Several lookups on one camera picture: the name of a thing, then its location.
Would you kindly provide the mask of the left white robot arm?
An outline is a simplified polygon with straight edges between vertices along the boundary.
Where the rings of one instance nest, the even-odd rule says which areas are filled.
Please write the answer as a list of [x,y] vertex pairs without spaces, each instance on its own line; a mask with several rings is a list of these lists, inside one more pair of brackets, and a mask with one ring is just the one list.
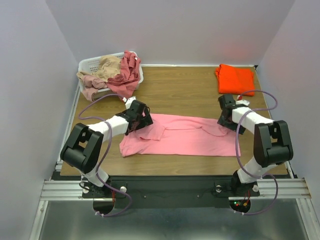
[[60,159],[76,168],[92,185],[100,197],[108,196],[111,191],[128,197],[111,186],[109,175],[101,169],[103,159],[107,156],[112,138],[118,135],[129,135],[153,124],[150,108],[134,97],[125,102],[126,109],[109,119],[96,117],[98,123],[76,124],[71,130],[62,150]]

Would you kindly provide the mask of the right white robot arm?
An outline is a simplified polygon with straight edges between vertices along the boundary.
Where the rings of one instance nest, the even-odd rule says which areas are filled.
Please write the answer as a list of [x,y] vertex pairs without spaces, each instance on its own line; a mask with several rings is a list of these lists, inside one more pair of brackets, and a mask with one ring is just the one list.
[[[284,120],[272,120],[251,109],[250,102],[234,99],[231,94],[218,98],[221,115],[218,124],[235,132],[235,154],[239,170],[232,175],[231,192],[242,195],[248,185],[267,175],[268,171],[290,161],[294,156],[290,131]],[[240,160],[239,135],[253,134],[253,157],[243,165]]]

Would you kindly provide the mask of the folded orange t shirt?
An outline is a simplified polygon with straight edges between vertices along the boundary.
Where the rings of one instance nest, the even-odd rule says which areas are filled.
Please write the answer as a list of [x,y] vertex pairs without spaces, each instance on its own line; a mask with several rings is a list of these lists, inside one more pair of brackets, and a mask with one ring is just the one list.
[[253,97],[255,92],[254,73],[249,68],[237,68],[220,64],[215,70],[218,92]]

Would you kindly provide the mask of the dark red t shirt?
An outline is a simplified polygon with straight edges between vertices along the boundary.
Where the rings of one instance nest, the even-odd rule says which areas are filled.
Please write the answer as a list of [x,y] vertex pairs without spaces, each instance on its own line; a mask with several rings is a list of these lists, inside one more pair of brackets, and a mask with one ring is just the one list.
[[141,59],[134,52],[125,51],[120,61],[120,73],[107,80],[107,87],[122,97],[130,98],[141,79]]

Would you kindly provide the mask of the dusty pink t shirt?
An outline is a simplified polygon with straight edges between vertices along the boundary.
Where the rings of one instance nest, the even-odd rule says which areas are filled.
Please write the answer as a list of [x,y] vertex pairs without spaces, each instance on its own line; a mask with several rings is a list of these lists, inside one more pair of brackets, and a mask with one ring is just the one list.
[[82,83],[84,86],[82,94],[90,102],[94,101],[94,96],[98,90],[107,88],[107,81],[105,79],[93,75],[85,75],[82,79]]

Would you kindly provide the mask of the beige t shirt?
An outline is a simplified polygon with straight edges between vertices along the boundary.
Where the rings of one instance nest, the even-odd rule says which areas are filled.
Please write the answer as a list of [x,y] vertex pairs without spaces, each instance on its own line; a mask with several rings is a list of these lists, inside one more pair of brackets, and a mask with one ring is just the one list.
[[114,55],[103,55],[100,57],[88,58],[79,63],[76,76],[83,80],[86,75],[108,80],[121,73],[121,58]]

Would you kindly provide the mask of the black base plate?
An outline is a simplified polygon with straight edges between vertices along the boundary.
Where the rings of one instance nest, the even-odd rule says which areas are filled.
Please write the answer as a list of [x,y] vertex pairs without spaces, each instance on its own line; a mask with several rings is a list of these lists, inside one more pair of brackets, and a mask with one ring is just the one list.
[[107,184],[131,196],[131,209],[214,207],[246,213],[260,195],[257,182],[237,183],[228,175],[111,176]]

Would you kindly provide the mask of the aluminium frame rail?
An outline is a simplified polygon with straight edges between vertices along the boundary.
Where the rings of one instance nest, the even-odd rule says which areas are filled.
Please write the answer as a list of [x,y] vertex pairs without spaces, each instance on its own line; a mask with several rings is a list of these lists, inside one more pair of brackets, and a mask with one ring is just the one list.
[[[71,105],[70,114],[64,131],[63,139],[60,148],[62,149],[67,137],[71,131],[72,123],[75,117],[75,112],[80,96],[79,83],[75,89],[73,102]],[[56,165],[54,170],[60,171],[62,169],[63,161],[60,160],[60,154],[58,154]],[[36,210],[35,218],[31,228],[29,240],[39,240],[41,231],[43,228],[48,204],[51,201],[77,201],[82,200],[81,188],[77,185],[79,180],[45,180],[42,185],[40,199]]]

